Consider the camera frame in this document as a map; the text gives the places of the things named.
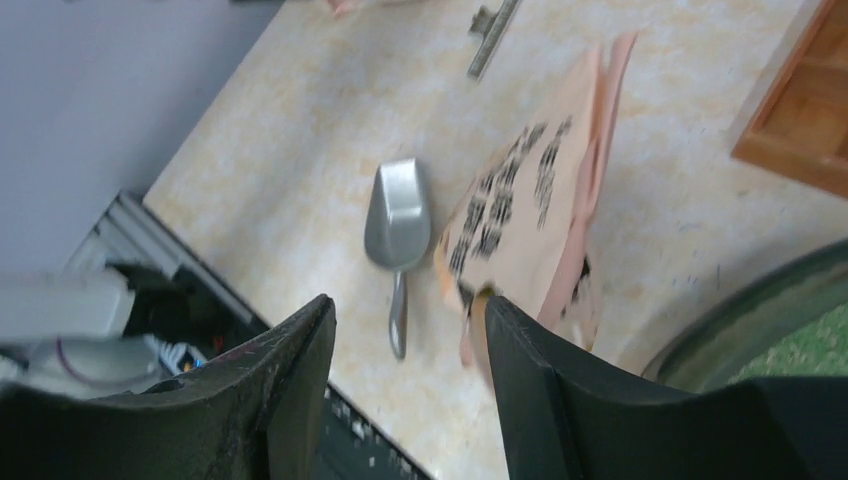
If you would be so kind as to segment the piano-key bag clip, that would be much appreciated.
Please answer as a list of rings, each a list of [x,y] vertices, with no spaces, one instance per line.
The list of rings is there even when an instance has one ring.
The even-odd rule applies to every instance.
[[[497,11],[481,5],[474,14],[469,33],[479,36],[481,43],[467,70],[470,79],[482,78],[520,3],[520,0],[503,0]]]

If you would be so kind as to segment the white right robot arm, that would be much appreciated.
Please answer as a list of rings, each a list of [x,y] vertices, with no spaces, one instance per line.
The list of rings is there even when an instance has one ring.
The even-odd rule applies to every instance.
[[[119,273],[1,284],[1,341],[187,332],[206,299]],[[749,379],[705,394],[665,387],[548,332],[507,299],[484,325],[514,479],[843,479],[847,381]],[[5,479],[307,479],[323,434],[334,302],[160,381],[76,399],[1,384]]]

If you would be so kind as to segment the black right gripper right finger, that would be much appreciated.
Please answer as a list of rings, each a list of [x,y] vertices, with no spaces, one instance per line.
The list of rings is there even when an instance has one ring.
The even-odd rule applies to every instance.
[[[843,377],[761,377],[693,394],[574,346],[499,296],[485,326],[513,479],[847,475]]]

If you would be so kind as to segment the grey metal scoop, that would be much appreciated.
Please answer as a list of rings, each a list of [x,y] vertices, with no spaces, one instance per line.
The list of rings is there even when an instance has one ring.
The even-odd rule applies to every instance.
[[[369,260],[393,274],[388,335],[395,358],[407,353],[406,274],[429,248],[432,222],[426,183],[415,158],[386,161],[375,173],[364,228]]]

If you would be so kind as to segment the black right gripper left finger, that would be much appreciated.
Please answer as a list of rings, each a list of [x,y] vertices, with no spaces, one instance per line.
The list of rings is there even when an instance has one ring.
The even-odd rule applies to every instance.
[[[336,331],[319,295],[283,323],[148,390],[80,400],[1,389],[5,479],[307,479]]]

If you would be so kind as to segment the orange cat litter bag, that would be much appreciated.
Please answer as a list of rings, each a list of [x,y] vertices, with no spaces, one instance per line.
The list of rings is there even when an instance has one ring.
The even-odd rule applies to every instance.
[[[610,154],[636,33],[587,49],[513,141],[473,179],[434,254],[441,293],[463,314],[460,359],[491,371],[489,298],[590,350],[600,293],[588,230]]]

